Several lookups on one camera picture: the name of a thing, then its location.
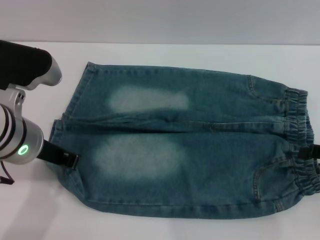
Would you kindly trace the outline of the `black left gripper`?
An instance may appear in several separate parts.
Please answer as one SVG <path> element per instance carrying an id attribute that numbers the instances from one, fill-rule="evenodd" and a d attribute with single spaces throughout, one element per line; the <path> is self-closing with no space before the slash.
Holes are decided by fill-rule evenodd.
<path id="1" fill-rule="evenodd" d="M 45 140 L 37 158 L 55 165 L 63 165 L 75 170 L 80 156 L 74 153 L 65 152 L 61 147 Z"/>

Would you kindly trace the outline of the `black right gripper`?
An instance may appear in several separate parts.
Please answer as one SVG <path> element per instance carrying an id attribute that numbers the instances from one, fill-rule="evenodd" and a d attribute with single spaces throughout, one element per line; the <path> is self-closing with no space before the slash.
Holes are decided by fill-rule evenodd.
<path id="1" fill-rule="evenodd" d="M 320 145 L 313 144 L 307 147 L 301 147 L 298 152 L 300 159 L 320 159 Z"/>

